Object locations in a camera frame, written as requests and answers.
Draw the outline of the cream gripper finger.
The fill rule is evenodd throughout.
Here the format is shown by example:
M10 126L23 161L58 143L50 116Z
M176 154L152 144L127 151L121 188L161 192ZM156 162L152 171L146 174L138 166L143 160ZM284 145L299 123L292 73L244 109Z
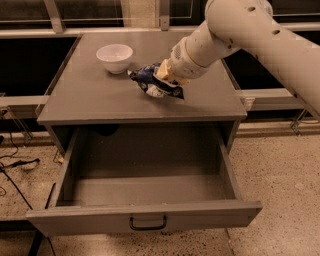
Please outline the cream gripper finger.
M160 65L160 67L156 71L156 76L164 81L174 82L175 75L173 74L171 67L169 65L169 61L164 59Z

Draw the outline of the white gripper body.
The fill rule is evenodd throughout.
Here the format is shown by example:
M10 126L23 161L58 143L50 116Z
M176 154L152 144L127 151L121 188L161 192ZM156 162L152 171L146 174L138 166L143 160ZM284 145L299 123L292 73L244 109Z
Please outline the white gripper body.
M172 72L184 79L197 79L207 73L208 69L196 64L186 48L187 38L183 37L171 50L169 66Z

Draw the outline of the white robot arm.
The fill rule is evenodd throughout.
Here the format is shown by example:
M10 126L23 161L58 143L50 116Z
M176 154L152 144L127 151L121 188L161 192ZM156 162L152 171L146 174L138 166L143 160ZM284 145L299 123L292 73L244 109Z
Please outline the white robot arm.
M173 47L156 77L183 85L243 49L319 118L320 46L278 24L269 9L266 0L208 0L205 21Z

